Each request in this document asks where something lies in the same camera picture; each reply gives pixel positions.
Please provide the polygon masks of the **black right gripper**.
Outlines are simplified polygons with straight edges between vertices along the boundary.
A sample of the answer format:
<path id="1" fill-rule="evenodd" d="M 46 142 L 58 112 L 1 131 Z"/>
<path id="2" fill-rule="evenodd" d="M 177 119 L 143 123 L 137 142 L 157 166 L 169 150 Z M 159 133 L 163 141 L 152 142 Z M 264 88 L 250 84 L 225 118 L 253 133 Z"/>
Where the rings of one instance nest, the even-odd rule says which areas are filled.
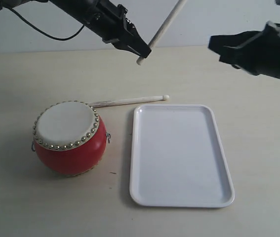
<path id="1" fill-rule="evenodd" d="M 219 61 L 243 69 L 255 76 L 280 79 L 280 24 L 268 21 L 262 31 L 235 35 L 214 35 L 208 49 Z"/>

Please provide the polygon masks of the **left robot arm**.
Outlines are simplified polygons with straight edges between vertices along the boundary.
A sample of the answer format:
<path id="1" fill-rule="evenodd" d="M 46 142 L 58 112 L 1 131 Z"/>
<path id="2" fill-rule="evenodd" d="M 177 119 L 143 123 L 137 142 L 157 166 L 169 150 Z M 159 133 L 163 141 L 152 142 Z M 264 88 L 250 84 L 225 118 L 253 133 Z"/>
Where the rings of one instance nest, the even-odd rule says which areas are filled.
<path id="1" fill-rule="evenodd" d="M 67 38 L 57 38 L 37 28 L 14 10 L 15 7 L 28 3 L 27 0 L 0 0 L 0 10 L 8 9 L 35 31 L 53 40 L 71 40 L 84 28 L 88 28 L 104 43 L 112 44 L 118 50 L 128 51 L 142 58 L 147 58 L 152 52 L 139 35 L 135 25 L 127 18 L 128 10 L 122 4 L 115 5 L 109 0 L 51 0 L 50 2 L 82 24 L 75 34 Z"/>

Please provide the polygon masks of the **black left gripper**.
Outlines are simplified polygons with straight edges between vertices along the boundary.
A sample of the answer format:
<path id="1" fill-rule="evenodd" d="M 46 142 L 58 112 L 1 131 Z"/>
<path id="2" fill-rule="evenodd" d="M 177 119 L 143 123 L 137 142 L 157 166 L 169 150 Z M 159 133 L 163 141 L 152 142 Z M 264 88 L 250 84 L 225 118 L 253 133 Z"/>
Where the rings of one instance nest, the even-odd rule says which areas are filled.
<path id="1" fill-rule="evenodd" d="M 109 0 L 80 0 L 79 3 L 86 24 L 104 43 L 142 58 L 152 52 L 134 25 L 127 21 L 128 10 L 122 4 L 115 5 Z"/>

